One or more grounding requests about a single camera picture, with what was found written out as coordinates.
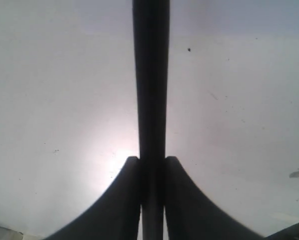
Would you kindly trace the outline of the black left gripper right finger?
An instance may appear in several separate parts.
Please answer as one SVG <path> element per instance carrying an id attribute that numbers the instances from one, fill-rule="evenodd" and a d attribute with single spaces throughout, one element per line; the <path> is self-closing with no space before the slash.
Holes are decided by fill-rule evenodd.
<path id="1" fill-rule="evenodd" d="M 217 207 L 175 156 L 165 160 L 165 216 L 170 240 L 262 240 Z"/>

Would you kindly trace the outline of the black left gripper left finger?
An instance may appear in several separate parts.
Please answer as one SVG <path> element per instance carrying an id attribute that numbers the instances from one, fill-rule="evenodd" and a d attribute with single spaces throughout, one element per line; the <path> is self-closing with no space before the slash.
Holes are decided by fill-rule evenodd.
<path id="1" fill-rule="evenodd" d="M 141 207 L 141 161 L 130 156 L 104 194 L 47 240 L 136 240 Z"/>

